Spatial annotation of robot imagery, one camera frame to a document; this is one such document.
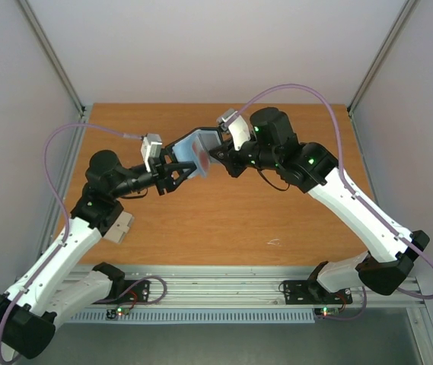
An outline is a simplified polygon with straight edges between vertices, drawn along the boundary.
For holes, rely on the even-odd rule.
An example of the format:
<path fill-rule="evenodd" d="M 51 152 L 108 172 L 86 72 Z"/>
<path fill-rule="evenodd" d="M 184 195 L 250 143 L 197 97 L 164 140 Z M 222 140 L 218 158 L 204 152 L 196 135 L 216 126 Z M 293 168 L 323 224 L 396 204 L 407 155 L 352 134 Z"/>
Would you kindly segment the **red white credit card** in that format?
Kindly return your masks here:
<path fill-rule="evenodd" d="M 197 173 L 207 177 L 211 166 L 208 151 L 205 149 L 200 137 L 195 137 L 191 144 L 193 159 L 197 167 Z"/>

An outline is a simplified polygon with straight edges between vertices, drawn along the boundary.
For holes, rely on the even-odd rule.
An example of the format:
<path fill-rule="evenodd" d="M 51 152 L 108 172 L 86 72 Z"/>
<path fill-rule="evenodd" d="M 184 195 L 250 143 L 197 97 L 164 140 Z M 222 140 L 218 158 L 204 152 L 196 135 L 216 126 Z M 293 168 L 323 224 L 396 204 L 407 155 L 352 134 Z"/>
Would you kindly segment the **black leather card holder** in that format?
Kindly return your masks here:
<path fill-rule="evenodd" d="M 212 163 L 218 161 L 211 157 L 209 152 L 222 144 L 222 136 L 217 128 L 193 129 L 182 138 L 167 146 L 171 150 L 178 163 L 193 162 L 196 170 L 189 175 L 192 179 L 196 176 L 206 178 Z"/>

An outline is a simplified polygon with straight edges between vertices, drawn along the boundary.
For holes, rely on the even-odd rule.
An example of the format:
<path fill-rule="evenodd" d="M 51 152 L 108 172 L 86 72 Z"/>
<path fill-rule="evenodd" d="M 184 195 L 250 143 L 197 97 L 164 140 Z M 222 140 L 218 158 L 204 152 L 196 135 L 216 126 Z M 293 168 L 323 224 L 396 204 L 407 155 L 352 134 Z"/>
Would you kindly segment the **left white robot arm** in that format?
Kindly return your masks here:
<path fill-rule="evenodd" d="M 125 273 L 101 262 L 88 274 L 60 290 L 80 258 L 99 243 L 124 213 L 121 199 L 156 187 L 173 192 L 197 169 L 191 160 L 161 154 L 146 163 L 125 168 L 114 151 L 92 156 L 87 182 L 65 226 L 33 266 L 0 294 L 0 364 L 41 354 L 56 330 L 90 304 L 116 303 L 132 289 Z"/>

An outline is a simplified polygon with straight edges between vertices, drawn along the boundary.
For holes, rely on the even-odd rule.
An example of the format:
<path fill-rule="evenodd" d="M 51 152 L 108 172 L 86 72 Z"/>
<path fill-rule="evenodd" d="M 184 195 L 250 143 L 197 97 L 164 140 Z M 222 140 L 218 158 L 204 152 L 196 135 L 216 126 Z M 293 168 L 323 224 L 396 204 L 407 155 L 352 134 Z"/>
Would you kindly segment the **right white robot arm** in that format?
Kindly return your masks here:
<path fill-rule="evenodd" d="M 339 171 L 339 161 L 324 146 L 300 142 L 281 110 L 260 109 L 248 121 L 237 118 L 237 125 L 244 132 L 241 141 L 231 136 L 209 152 L 230 176 L 238 177 L 248 167 L 276 171 L 287 184 L 328 207 L 367 248 L 350 259 L 321 262 L 308 278 L 310 296 L 322 302 L 356 286 L 384 296 L 398 290 L 418 252 L 428 245 L 428 235 L 393 222 Z"/>

